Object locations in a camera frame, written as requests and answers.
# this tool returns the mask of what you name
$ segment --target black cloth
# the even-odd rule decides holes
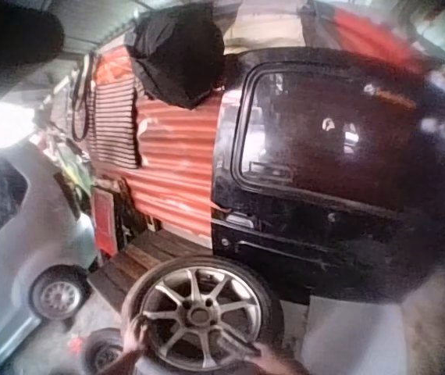
[[[211,5],[153,12],[128,33],[125,44],[146,93],[171,105],[194,108],[223,70],[223,36]]]

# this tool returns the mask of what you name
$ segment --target wheel spoke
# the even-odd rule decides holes
[[[162,345],[158,352],[166,357],[169,353],[169,350],[185,335],[186,332],[186,328],[181,327],[164,345]]]
[[[179,293],[177,293],[176,291],[174,291],[173,289],[168,287],[163,281],[158,283],[155,286],[155,289],[157,291],[161,291],[167,297],[172,299],[176,303],[176,305],[178,305],[178,306],[180,306],[183,303],[183,301],[184,301],[184,297],[182,295],[180,295]]]
[[[248,307],[255,307],[255,305],[247,301],[238,301],[238,302],[226,303],[225,305],[219,305],[222,314],[238,309],[246,309]]]
[[[199,332],[198,337],[200,338],[201,350],[204,353],[204,362],[201,365],[202,368],[213,367],[216,366],[214,359],[212,358],[212,354],[210,352],[210,344],[208,342],[208,332]]]
[[[191,301],[200,301],[200,288],[198,287],[197,273],[194,270],[187,270],[191,281]]]
[[[224,278],[214,287],[214,289],[212,289],[210,295],[208,295],[209,298],[216,300],[221,290],[228,284],[228,281],[230,281],[230,278],[224,275]]]
[[[143,315],[151,320],[178,320],[177,311],[143,311]]]
[[[228,332],[230,332],[231,334],[233,334],[234,336],[238,337],[239,339],[241,339],[241,340],[243,340],[243,341],[246,341],[246,340],[247,340],[247,338],[245,337],[245,335],[242,334],[242,333],[240,332],[240,330],[238,330],[237,328],[235,328],[235,327],[229,325],[229,324],[226,323],[226,322],[220,321],[220,322],[217,324],[217,327],[218,327],[220,330],[227,330]]]

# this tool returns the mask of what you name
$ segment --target wheel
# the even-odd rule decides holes
[[[46,271],[35,281],[31,302],[35,311],[49,320],[64,320],[73,316],[87,297],[86,281],[67,267]]]
[[[118,328],[95,330],[84,341],[80,364],[86,375],[98,373],[122,353],[122,336]]]
[[[222,330],[279,345],[283,312],[265,282],[247,267],[211,256],[174,259],[147,272],[122,306],[123,323],[138,313],[151,321],[155,358],[176,373],[226,374],[241,366],[219,346]]]

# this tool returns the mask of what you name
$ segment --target sticker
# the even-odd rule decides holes
[[[392,92],[377,88],[373,84],[367,84],[363,88],[363,92],[371,96],[376,96],[378,98],[385,99],[388,102],[392,102],[394,104],[403,105],[409,109],[417,108],[417,104],[414,101],[405,98],[403,95],[393,94]]]

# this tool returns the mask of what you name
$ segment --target striped fabric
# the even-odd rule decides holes
[[[91,156],[99,161],[136,169],[140,165],[136,140],[135,100],[137,82],[127,74],[111,84],[100,84],[89,95]]]

